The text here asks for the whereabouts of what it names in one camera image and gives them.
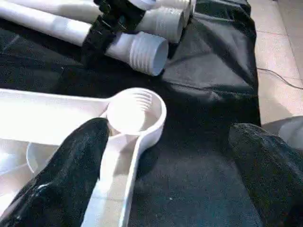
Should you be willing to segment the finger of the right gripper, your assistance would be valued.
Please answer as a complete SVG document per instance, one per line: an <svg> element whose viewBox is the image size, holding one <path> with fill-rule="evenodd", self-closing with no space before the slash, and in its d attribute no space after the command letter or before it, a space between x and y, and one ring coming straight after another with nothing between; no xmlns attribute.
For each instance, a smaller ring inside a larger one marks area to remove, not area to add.
<svg viewBox="0 0 303 227"><path fill-rule="evenodd" d="M134 31L144 16L144 10L128 0L94 0L103 13L98 21L109 31Z"/></svg>
<svg viewBox="0 0 303 227"><path fill-rule="evenodd" d="M123 30L123 16L99 15L82 44L82 64L91 66L103 56Z"/></svg>

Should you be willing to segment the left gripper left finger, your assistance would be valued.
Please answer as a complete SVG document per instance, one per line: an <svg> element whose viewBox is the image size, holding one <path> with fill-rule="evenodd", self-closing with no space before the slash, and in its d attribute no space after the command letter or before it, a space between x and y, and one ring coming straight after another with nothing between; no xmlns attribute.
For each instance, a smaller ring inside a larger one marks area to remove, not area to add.
<svg viewBox="0 0 303 227"><path fill-rule="evenodd" d="M109 138L108 121L93 118L75 129L46 167L17 193L2 227L80 227Z"/></svg>

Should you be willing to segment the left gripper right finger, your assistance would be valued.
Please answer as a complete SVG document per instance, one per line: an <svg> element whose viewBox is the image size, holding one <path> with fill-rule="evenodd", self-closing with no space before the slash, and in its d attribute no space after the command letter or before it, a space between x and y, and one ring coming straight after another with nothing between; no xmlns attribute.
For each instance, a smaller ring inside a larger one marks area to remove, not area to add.
<svg viewBox="0 0 303 227"><path fill-rule="evenodd" d="M265 227L303 225L303 155L250 123L230 127L229 144Z"/></svg>

